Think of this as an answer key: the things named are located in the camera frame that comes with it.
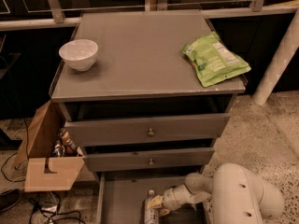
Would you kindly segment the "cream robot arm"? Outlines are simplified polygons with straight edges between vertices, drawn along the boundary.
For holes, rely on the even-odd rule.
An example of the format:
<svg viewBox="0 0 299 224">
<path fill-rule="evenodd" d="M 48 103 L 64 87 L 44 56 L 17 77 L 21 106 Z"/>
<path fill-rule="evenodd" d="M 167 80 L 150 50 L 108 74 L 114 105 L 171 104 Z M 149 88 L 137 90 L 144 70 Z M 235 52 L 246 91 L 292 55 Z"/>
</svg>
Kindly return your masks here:
<svg viewBox="0 0 299 224">
<path fill-rule="evenodd" d="M 190 173 L 184 183 L 155 196 L 147 207 L 167 216 L 182 206 L 211 200 L 212 224 L 263 224 L 265 220 L 282 222 L 287 174 L 298 159 L 281 143 L 279 136 L 268 132 L 250 113 L 252 104 L 240 109 L 229 129 L 217 144 L 212 158 L 214 173 Z"/>
</svg>

